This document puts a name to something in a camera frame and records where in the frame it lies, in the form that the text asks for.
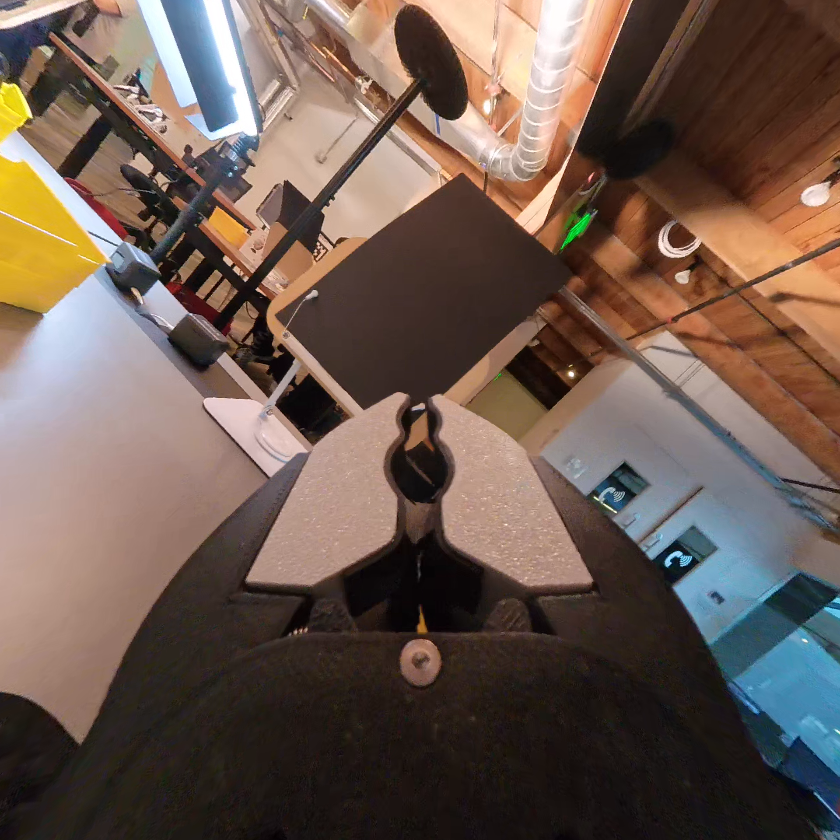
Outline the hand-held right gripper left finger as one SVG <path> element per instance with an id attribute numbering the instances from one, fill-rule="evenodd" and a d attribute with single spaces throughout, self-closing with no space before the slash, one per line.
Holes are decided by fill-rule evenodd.
<path id="1" fill-rule="evenodd" d="M 314 446 L 257 552 L 250 587 L 326 587 L 398 544 L 403 504 L 391 461 L 410 405 L 394 393 Z"/>

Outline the black office chair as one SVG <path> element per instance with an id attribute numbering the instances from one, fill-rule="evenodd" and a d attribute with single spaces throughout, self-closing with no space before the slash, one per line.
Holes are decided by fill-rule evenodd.
<path id="1" fill-rule="evenodd" d="M 136 193 L 143 204 L 144 210 L 138 213 L 138 217 L 140 220 L 149 223 L 144 232 L 150 244 L 156 246 L 156 242 L 152 240 L 151 236 L 155 226 L 164 224 L 167 228 L 171 227 L 179 217 L 180 209 L 157 185 L 156 181 L 141 173 L 131 164 L 121 164 L 119 170 L 122 178 L 129 184 L 131 190 Z"/>

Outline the silver ventilation duct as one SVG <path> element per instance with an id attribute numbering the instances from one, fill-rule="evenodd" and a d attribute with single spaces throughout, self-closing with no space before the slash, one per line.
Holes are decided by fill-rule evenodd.
<path id="1" fill-rule="evenodd" d="M 396 18 L 379 27 L 358 6 L 343 2 L 306 2 L 315 16 L 330 26 L 351 52 L 353 61 L 393 97 L 408 82 L 404 62 L 396 49 Z M 588 2 L 542 2 L 539 25 L 528 49 L 531 64 L 521 96 L 516 142 L 504 141 L 473 105 L 458 119 L 437 118 L 424 101 L 410 113 L 439 139 L 471 159 L 493 179 L 528 182 L 549 161 L 560 125 L 560 111 L 573 78 L 574 60 L 584 32 Z"/>

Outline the white plastic packaging tray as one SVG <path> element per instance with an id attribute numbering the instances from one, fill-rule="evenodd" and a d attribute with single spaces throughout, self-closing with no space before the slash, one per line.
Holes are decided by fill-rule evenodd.
<path id="1" fill-rule="evenodd" d="M 294 360 L 263 402 L 208 397 L 203 403 L 206 413 L 267 477 L 275 475 L 297 455 L 312 450 L 309 441 L 278 407 L 280 397 L 300 368 L 301 363 Z"/>

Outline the dark door window with logo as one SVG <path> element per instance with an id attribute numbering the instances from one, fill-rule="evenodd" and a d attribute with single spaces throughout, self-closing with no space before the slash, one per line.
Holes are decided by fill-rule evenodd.
<path id="1" fill-rule="evenodd" d="M 718 551 L 697 526 L 690 526 L 653 558 L 665 582 L 673 586 Z"/>
<path id="2" fill-rule="evenodd" d="M 615 467 L 587 497 L 605 515 L 614 517 L 650 488 L 649 481 L 626 461 Z"/>

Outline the grey power adapter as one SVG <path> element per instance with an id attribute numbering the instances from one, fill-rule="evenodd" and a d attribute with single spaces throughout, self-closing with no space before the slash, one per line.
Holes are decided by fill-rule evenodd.
<path id="1" fill-rule="evenodd" d="M 104 268 L 118 290 L 136 291 L 141 297 L 161 280 L 161 273 L 150 256 L 127 241 L 114 250 Z"/>
<path id="2" fill-rule="evenodd" d="M 168 332 L 169 342 L 194 365 L 207 368 L 228 350 L 228 340 L 202 315 L 187 313 Z"/>

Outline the green exit sign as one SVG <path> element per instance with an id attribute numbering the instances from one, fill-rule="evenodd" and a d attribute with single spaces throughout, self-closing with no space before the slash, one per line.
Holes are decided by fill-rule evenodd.
<path id="1" fill-rule="evenodd" d="M 598 209 L 595 206 L 581 206 L 575 209 L 563 228 L 558 253 L 562 253 L 573 242 L 581 238 L 589 229 L 597 214 Z"/>

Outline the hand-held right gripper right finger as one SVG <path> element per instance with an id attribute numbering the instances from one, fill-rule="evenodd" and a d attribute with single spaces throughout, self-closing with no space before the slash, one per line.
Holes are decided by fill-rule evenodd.
<path id="1" fill-rule="evenodd" d="M 588 592 L 593 579 L 526 450 L 446 396 L 430 399 L 447 464 L 443 545 L 525 592 Z"/>

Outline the black board wooden edge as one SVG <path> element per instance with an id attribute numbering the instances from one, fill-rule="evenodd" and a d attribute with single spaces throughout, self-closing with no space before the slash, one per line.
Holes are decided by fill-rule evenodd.
<path id="1" fill-rule="evenodd" d="M 401 392 L 443 395 L 572 271 L 466 175 L 406 210 L 306 292 L 271 302 L 276 338 L 361 410 Z"/>

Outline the yellow plastic bin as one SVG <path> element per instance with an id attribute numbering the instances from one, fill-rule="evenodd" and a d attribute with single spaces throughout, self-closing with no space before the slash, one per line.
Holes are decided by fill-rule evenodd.
<path id="1" fill-rule="evenodd" d="M 26 96 L 14 83 L 1 83 L 0 141 L 4 142 L 33 118 Z"/>
<path id="2" fill-rule="evenodd" d="M 25 161 L 1 159 L 1 302 L 47 313 L 107 262 Z"/>

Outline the led panel light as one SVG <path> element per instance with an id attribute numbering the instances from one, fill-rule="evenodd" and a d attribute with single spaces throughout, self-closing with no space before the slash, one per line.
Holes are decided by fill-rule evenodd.
<path id="1" fill-rule="evenodd" d="M 204 184 L 182 210 L 150 259 L 158 266 L 179 240 L 199 225 L 216 190 L 259 147 L 263 120 L 235 15 L 228 1 L 139 1 L 157 56 L 175 99 L 199 113 L 187 120 L 209 140 L 227 147 L 203 176 Z"/>

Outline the wooden office desk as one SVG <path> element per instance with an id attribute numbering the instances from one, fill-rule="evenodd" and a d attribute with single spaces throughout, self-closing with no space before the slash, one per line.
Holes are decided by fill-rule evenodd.
<path id="1" fill-rule="evenodd" d="M 125 142 L 152 164 L 154 172 L 177 180 L 183 176 L 198 186 L 205 181 L 188 166 L 164 138 L 143 120 L 137 109 L 121 97 L 115 87 L 99 74 L 58 35 L 49 36 L 56 52 L 72 65 L 73 73 L 82 85 L 82 94 L 97 110 L 98 118 L 71 148 L 58 168 L 58 174 L 76 179 L 100 150 L 110 133 Z"/>

